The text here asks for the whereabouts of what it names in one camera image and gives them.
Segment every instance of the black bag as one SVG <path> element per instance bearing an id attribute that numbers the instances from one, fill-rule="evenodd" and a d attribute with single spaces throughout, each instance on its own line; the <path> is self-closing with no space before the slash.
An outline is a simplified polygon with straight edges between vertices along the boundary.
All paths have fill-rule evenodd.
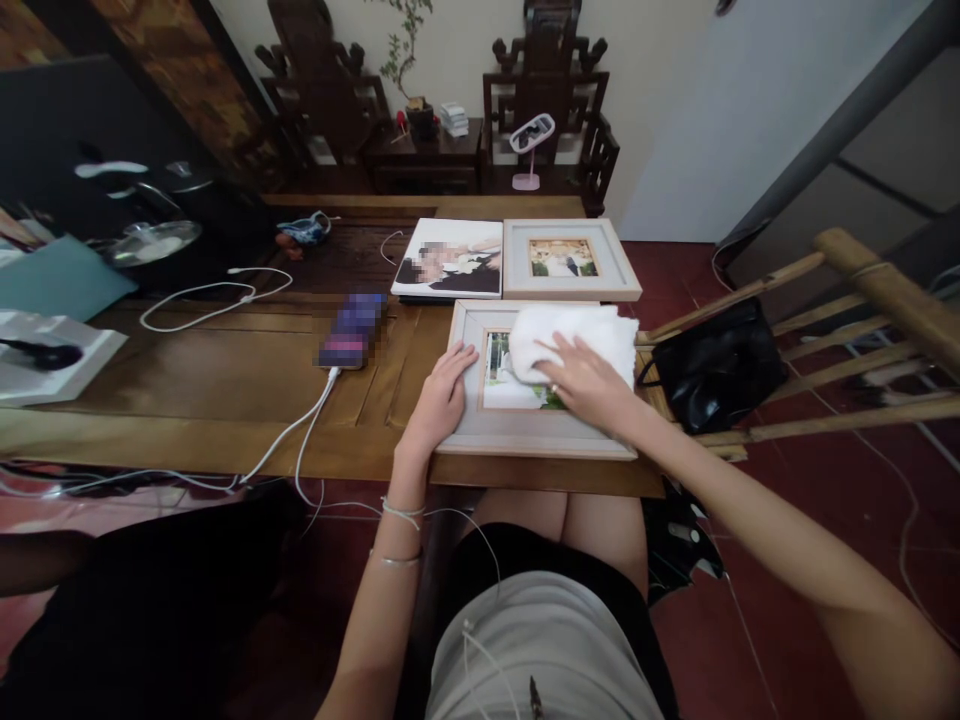
<path id="1" fill-rule="evenodd" d="M 644 382 L 656 363 L 659 382 Z M 760 301 L 744 300 L 664 340 L 637 382 L 662 385 L 691 435 L 729 430 L 787 380 Z"/>

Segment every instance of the framed photograph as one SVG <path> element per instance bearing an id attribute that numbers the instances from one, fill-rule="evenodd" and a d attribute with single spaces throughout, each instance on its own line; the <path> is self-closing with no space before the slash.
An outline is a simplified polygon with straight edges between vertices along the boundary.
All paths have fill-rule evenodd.
<path id="1" fill-rule="evenodd" d="M 503 223 L 421 218 L 391 292 L 405 302 L 499 299 Z"/>
<path id="2" fill-rule="evenodd" d="M 504 221 L 504 300 L 635 302 L 642 292 L 609 220 Z"/>
<path id="3" fill-rule="evenodd" d="M 449 344 L 472 344 L 480 359 L 463 376 L 463 419 L 437 452 L 634 460 L 636 451 L 578 420 L 549 386 L 517 380 L 510 364 L 510 330 L 529 304 L 458 300 L 454 305 Z"/>

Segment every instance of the white shirt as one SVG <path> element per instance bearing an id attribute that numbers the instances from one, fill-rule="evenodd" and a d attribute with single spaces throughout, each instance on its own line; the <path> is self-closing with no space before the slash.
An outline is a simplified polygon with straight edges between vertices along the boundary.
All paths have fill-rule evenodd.
<path id="1" fill-rule="evenodd" d="M 503 670 L 462 635 L 469 634 Z M 469 677 L 464 671 L 466 652 Z M 550 720 L 662 720 L 613 614 L 591 590 L 556 573 L 514 575 L 474 598 L 437 647 L 428 720 L 531 717 L 530 678 Z"/>

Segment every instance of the potted plant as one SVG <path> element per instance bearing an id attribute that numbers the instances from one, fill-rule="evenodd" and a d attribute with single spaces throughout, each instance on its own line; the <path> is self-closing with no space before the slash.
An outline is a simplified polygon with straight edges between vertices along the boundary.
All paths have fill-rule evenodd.
<path id="1" fill-rule="evenodd" d="M 433 106 L 421 96 L 410 97 L 403 88 L 403 77 L 416 64 L 417 33 L 423 26 L 421 14 L 426 8 L 433 14 L 433 0 L 370 0 L 383 2 L 403 15 L 403 40 L 396 33 L 390 33 L 390 46 L 387 62 L 380 68 L 380 74 L 397 86 L 397 90 L 407 99 L 407 120 L 415 140 L 428 142 L 437 137 L 437 124 L 434 121 Z"/>

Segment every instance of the phone screen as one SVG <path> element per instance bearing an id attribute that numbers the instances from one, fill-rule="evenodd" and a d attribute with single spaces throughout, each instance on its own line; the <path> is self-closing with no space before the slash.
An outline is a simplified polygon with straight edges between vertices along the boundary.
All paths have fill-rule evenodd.
<path id="1" fill-rule="evenodd" d="M 383 293 L 354 293 L 337 313 L 337 319 L 320 348 L 319 365 L 349 370 L 367 362 L 370 343 L 380 327 L 387 296 Z"/>

